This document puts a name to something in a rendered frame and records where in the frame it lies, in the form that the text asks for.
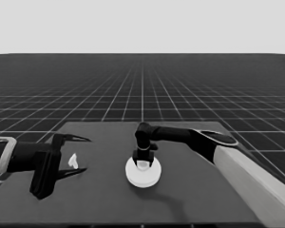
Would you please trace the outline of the small white T-shaped piece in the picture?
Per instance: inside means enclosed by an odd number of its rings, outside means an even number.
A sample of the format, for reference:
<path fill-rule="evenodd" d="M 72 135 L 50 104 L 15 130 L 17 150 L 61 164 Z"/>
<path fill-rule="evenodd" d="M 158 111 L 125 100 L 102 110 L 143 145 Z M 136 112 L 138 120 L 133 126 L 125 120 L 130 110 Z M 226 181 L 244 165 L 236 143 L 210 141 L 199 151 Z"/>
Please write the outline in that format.
<path fill-rule="evenodd" d="M 68 165 L 70 167 L 73 167 L 74 169 L 78 169 L 79 168 L 79 165 L 77 163 L 77 155 L 76 154 L 73 154 L 69 160 L 68 160 Z"/>

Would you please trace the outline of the large thick white disc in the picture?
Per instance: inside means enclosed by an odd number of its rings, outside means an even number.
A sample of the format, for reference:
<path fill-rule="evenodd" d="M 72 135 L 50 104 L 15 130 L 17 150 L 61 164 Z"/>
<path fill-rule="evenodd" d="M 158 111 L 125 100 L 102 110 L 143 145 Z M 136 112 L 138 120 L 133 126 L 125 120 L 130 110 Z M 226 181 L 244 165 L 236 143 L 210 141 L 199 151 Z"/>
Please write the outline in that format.
<path fill-rule="evenodd" d="M 148 188 L 160 180 L 162 166 L 157 159 L 154 159 L 151 167 L 149 167 L 149 161 L 138 161 L 137 167 L 130 158 L 125 165 L 125 174 L 132 185 L 139 188 Z"/>

